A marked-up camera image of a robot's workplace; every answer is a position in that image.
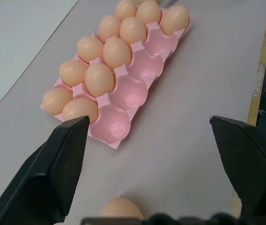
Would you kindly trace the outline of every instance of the white surface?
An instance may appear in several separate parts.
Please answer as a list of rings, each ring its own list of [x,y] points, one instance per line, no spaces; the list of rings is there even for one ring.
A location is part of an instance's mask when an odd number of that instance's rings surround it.
[[[0,100],[77,0],[0,0]]]
[[[88,138],[66,225],[100,215],[124,195],[146,216],[209,217],[229,211],[232,186],[218,154],[211,115],[246,121],[266,28],[266,0],[181,0],[195,15],[189,33],[151,86],[117,150]],[[80,0],[0,102],[0,195],[24,160],[60,123],[39,106],[117,0]]]

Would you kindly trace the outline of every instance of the egg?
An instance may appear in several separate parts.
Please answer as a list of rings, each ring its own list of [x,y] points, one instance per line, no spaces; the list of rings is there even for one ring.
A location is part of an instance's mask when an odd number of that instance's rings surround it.
[[[73,87],[85,82],[85,73],[88,65],[76,60],[69,60],[59,67],[59,75],[64,83]]]
[[[77,44],[77,52],[80,58],[89,63],[103,56],[104,44],[95,37],[82,38]]]
[[[138,7],[136,17],[144,24],[160,22],[161,9],[157,2],[153,0],[146,0]]]
[[[85,82],[88,91],[94,97],[112,92],[115,87],[114,75],[103,63],[91,65],[87,69]]]
[[[105,64],[111,71],[122,65],[131,63],[132,55],[127,44],[118,37],[109,38],[103,49],[103,58]]]
[[[144,220],[144,216],[138,207],[133,202],[123,197],[110,200],[103,208],[102,217],[126,217]]]
[[[63,108],[65,120],[71,120],[81,116],[89,116],[90,124],[94,123],[99,116],[97,104],[88,98],[76,98]]]
[[[130,16],[122,21],[120,38],[129,46],[138,41],[145,42],[147,39],[146,27],[140,19]]]
[[[43,109],[52,115],[62,113],[63,107],[73,100],[73,93],[65,88],[54,88],[44,94]]]
[[[170,36],[177,30],[186,29],[189,24],[189,12],[185,6],[177,5],[171,7],[161,19],[161,30]]]
[[[115,15],[104,16],[99,25],[99,36],[103,43],[106,39],[117,36],[119,38],[119,29],[121,25],[121,20]]]
[[[141,3],[143,3],[144,1],[146,1],[146,0],[136,0],[135,2],[136,2],[136,4],[141,4]]]
[[[136,16],[137,7],[132,0],[120,0],[116,5],[114,14],[124,20],[130,16]]]

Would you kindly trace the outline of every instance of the gray table surface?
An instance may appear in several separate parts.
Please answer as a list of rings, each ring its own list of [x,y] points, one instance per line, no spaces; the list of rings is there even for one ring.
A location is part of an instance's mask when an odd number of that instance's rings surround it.
[[[88,138],[83,169],[65,224],[98,216],[120,195],[146,216],[208,217],[229,211],[232,186],[209,124],[216,114],[246,121],[266,28],[266,0],[180,1],[195,15],[114,150]],[[95,31],[116,0],[80,0],[0,102],[0,195],[24,160],[60,122],[39,109],[43,93]]]

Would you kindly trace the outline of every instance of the plastic egg tray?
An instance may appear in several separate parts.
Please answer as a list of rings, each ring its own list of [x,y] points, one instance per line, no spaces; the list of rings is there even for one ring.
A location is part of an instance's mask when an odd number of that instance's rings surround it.
[[[114,149],[119,146],[120,142],[128,135],[131,121],[137,110],[145,103],[148,89],[161,75],[166,59],[174,53],[178,41],[188,31],[191,21],[192,15],[187,29],[175,31],[170,36],[166,36],[162,32],[157,22],[147,24],[147,40],[131,45],[131,64],[114,69],[116,86],[111,93],[95,98],[88,92],[84,83],[70,87],[60,78],[56,81],[54,88],[71,90],[73,98],[85,97],[97,102],[99,116],[89,126],[88,135],[90,137],[96,138]],[[85,63],[78,54],[73,59]],[[98,58],[89,64],[99,62],[104,63],[103,59]],[[55,117],[64,121],[62,114]]]

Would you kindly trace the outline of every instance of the pink egg tray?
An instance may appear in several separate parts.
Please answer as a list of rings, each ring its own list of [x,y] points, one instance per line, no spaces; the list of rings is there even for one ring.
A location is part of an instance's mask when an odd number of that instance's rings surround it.
[[[137,110],[145,103],[148,89],[161,75],[166,59],[174,53],[179,40],[188,31],[192,18],[191,15],[187,29],[175,31],[170,36],[166,36],[162,32],[157,22],[147,24],[147,40],[131,45],[131,64],[114,69],[116,85],[111,93],[95,98],[88,92],[84,83],[70,87],[61,78],[56,81],[54,88],[69,89],[73,92],[73,98],[85,97],[97,103],[99,116],[89,126],[88,135],[90,137],[96,138],[114,149],[119,146],[120,142],[128,135],[131,121]],[[78,54],[74,56],[73,60],[84,62]],[[99,62],[104,63],[103,59],[97,58],[89,64]],[[55,117],[64,121],[62,114]]]

